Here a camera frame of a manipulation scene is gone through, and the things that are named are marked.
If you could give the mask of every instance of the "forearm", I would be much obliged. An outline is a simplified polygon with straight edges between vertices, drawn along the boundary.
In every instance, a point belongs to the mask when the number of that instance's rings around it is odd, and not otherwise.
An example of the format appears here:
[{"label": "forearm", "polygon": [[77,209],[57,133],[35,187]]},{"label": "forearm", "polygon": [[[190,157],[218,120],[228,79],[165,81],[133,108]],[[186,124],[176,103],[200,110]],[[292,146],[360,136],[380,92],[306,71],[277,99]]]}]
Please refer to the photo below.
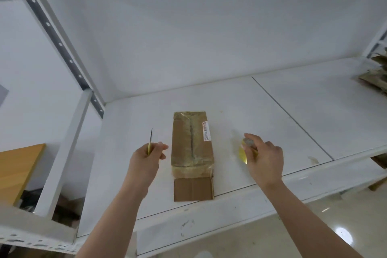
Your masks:
[{"label": "forearm", "polygon": [[124,257],[141,201],[142,195],[135,187],[123,187],[106,209],[76,257]]},{"label": "forearm", "polygon": [[361,258],[283,182],[264,189],[303,258]]}]

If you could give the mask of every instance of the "white workbench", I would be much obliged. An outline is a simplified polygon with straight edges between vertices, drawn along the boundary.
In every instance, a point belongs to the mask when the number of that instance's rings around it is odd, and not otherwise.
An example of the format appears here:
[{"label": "white workbench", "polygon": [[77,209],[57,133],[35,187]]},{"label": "white workbench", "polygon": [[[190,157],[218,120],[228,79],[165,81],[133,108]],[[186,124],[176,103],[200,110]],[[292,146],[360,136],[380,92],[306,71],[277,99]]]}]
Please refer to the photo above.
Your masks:
[{"label": "white workbench", "polygon": [[215,156],[215,200],[173,201],[167,150],[137,215],[136,247],[141,257],[274,212],[238,159],[244,132],[283,148],[284,180],[305,202],[385,176],[368,157],[387,151],[387,121],[382,120],[387,100],[353,79],[371,66],[337,60],[108,104],[79,240],[87,238],[117,194],[133,151],[147,142],[150,130],[154,141],[171,145],[175,111],[207,113]]}]

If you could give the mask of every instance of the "left hand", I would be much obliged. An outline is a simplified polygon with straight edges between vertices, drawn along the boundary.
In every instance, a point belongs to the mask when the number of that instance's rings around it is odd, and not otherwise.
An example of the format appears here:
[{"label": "left hand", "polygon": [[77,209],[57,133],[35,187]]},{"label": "left hand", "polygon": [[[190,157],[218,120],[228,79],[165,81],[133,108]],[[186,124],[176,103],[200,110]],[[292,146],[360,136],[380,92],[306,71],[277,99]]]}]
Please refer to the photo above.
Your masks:
[{"label": "left hand", "polygon": [[166,158],[162,152],[166,149],[168,149],[168,145],[162,142],[151,143],[152,152],[148,156],[148,143],[138,148],[130,159],[129,169],[122,188],[130,187],[130,189],[136,189],[141,194],[141,197],[145,198],[148,188],[159,169],[159,160]]}]

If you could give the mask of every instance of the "gray patch on wall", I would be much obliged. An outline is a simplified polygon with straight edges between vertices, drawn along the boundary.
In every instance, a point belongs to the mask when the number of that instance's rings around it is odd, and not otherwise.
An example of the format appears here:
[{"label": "gray patch on wall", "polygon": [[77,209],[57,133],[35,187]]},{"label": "gray patch on wall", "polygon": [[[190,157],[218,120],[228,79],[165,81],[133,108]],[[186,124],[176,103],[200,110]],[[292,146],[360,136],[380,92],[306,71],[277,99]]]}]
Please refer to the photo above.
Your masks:
[{"label": "gray patch on wall", "polygon": [[0,107],[3,104],[4,99],[6,98],[8,92],[9,91],[6,88],[4,88],[2,85],[0,85]]}]

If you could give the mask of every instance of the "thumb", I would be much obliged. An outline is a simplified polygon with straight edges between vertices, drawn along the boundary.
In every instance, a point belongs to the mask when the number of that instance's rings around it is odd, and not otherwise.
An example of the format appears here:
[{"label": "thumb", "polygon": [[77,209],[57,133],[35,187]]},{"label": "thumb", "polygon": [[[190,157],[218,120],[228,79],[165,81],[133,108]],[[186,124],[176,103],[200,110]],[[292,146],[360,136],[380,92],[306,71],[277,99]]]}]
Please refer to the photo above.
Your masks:
[{"label": "thumb", "polygon": [[246,144],[242,144],[242,148],[244,150],[244,152],[246,153],[246,158],[247,158],[247,163],[252,163],[254,162],[254,155],[253,155],[253,151],[251,150],[251,148],[249,146],[247,146]]},{"label": "thumb", "polygon": [[154,149],[152,150],[152,153],[149,155],[150,158],[159,160],[160,156],[162,154],[162,149],[164,147],[164,144],[162,142],[158,142]]}]

